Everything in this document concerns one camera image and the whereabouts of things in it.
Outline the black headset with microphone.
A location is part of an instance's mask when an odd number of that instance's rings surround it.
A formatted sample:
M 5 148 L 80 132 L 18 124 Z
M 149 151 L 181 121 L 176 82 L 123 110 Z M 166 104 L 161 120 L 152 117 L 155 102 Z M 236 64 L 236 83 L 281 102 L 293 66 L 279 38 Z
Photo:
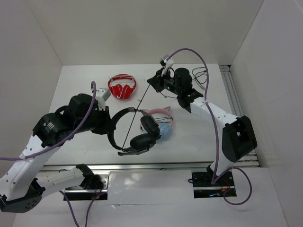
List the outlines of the black headset with microphone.
M 130 129 L 127 134 L 128 145 L 119 144 L 116 142 L 116 129 L 121 128 L 120 120 L 125 115 L 130 113 L 139 114 L 141 117 L 138 119 L 140 122 L 137 126 L 142 126 L 145 132 L 139 132 L 139 130 Z M 134 107 L 128 107 L 117 112 L 111 119 L 109 130 L 107 132 L 107 138 L 111 146 L 117 150 L 119 156 L 135 156 L 148 152 L 154 147 L 157 140 L 160 139 L 160 126 L 154 119 L 154 117 L 142 109 Z

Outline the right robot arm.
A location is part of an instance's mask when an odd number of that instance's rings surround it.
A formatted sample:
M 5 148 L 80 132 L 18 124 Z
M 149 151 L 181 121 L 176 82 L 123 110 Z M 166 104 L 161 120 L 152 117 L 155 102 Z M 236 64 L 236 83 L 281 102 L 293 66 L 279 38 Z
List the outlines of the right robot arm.
M 209 102 L 205 94 L 193 88 L 189 70 L 178 68 L 172 77 L 170 72 L 160 69 L 147 83 L 157 93 L 167 90 L 175 94 L 183 109 L 213 124 L 216 159 L 207 168 L 206 179 L 209 184 L 218 185 L 223 180 L 223 175 L 232 169 L 236 162 L 257 147 L 249 117 L 238 117 Z

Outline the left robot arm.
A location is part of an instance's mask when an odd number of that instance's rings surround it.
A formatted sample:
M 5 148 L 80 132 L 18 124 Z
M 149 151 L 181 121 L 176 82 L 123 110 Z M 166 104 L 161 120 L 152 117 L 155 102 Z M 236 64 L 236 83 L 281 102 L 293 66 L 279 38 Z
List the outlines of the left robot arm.
M 68 105 L 54 113 L 44 115 L 33 129 L 29 142 L 17 161 L 0 179 L 0 209 L 7 213 L 25 213 L 33 209 L 46 196 L 59 190 L 80 186 L 83 189 L 99 187 L 102 181 L 86 164 L 38 177 L 37 174 L 74 135 L 91 131 L 103 135 L 107 132 L 110 115 L 106 101 L 108 90 L 97 91 L 96 97 L 78 94 Z

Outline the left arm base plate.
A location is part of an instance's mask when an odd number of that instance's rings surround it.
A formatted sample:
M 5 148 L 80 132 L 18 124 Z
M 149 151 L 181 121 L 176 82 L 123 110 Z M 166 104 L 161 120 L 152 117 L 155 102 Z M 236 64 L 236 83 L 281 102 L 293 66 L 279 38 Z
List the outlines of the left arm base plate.
M 73 186 L 63 192 L 70 201 L 105 201 L 108 198 L 108 186 L 110 179 L 109 171 L 95 171 L 99 181 L 92 182 L 89 186 Z

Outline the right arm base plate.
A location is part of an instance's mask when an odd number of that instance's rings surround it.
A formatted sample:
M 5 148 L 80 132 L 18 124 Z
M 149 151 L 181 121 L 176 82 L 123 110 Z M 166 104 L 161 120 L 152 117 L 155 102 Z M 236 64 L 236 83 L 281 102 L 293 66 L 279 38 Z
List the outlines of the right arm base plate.
M 215 184 L 211 184 L 212 177 L 207 172 L 192 172 L 188 182 L 193 186 L 194 198 L 235 197 L 237 195 L 231 172 L 225 174 Z

